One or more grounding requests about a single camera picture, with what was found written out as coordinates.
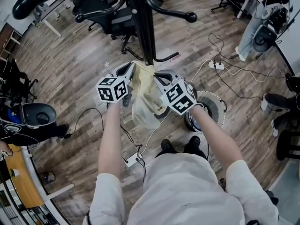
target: power strip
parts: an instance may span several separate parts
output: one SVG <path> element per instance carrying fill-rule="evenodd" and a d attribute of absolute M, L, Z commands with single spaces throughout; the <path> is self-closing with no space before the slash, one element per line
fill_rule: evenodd
<path fill-rule="evenodd" d="M 214 64 L 214 62 L 210 61 L 208 66 L 212 69 L 215 69 L 215 66 L 216 66 L 216 70 L 224 70 L 224 64 L 223 63 L 219 64 L 218 62 L 216 62 L 216 64 Z"/>
<path fill-rule="evenodd" d="M 140 159 L 137 157 L 137 152 L 132 155 L 130 158 L 128 158 L 126 160 L 126 162 L 124 161 L 124 163 L 126 164 L 127 167 L 131 167 L 133 164 L 137 163 L 137 161 L 139 161 Z"/>

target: light blue jeans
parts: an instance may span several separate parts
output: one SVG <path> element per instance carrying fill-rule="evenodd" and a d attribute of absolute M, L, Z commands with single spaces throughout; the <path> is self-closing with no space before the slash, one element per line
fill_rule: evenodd
<path fill-rule="evenodd" d="M 263 21 L 261 20 L 263 11 L 264 11 L 264 5 L 260 3 L 257 6 L 255 15 L 252 16 L 252 19 L 249 22 L 248 26 L 246 27 L 242 39 L 240 40 L 239 52 L 242 55 L 242 57 L 245 59 L 247 58 L 250 51 L 252 50 L 251 40 L 253 39 L 253 36 L 256 33 L 259 26 L 262 25 L 263 23 Z"/>

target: white sneaker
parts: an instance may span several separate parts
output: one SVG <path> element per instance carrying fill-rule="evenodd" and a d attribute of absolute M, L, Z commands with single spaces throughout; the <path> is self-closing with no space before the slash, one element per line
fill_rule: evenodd
<path fill-rule="evenodd" d="M 274 127 L 274 119 L 272 119 L 272 121 L 271 121 L 271 126 L 272 126 L 272 134 L 273 134 L 273 136 L 277 137 L 278 136 L 278 129 L 276 129 Z"/>
<path fill-rule="evenodd" d="M 261 109 L 263 110 L 263 111 L 265 111 L 266 109 L 267 109 L 267 107 L 268 107 L 268 102 L 267 102 L 267 100 L 264 98 L 266 96 L 266 93 L 262 96 L 262 101 L 261 101 Z"/>
<path fill-rule="evenodd" d="M 239 58 L 240 58 L 240 60 L 241 60 L 242 62 L 245 62 L 245 61 L 246 61 L 246 59 L 243 58 L 243 56 L 240 54 L 240 52 L 239 52 L 239 47 L 238 47 L 238 46 L 235 48 L 235 52 L 236 52 L 236 54 L 239 55 Z"/>

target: beige cloth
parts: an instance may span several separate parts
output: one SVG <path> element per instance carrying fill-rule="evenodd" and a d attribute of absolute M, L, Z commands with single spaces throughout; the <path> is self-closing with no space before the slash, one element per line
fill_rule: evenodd
<path fill-rule="evenodd" d="M 153 80 L 154 66 L 146 66 L 139 61 L 135 63 L 134 77 L 130 83 L 135 102 L 132 106 L 132 118 L 136 118 L 147 129 L 159 128 L 160 122 L 154 114 L 161 115 L 167 106 L 159 98 L 160 91 Z"/>

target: wooden desk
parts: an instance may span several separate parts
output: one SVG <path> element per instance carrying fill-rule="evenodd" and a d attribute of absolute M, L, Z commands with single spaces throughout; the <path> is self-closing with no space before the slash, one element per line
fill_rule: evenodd
<path fill-rule="evenodd" d="M 16 147 L 12 144 L 9 145 L 13 151 L 19 151 L 21 147 Z M 27 170 L 24 158 L 21 152 L 16 152 L 12 157 L 5 157 L 7 168 L 17 169 L 19 171 L 19 176 L 12 177 L 15 189 L 24 204 L 25 208 L 33 208 L 37 206 L 44 205 L 44 201 L 38 193 L 31 176 Z"/>

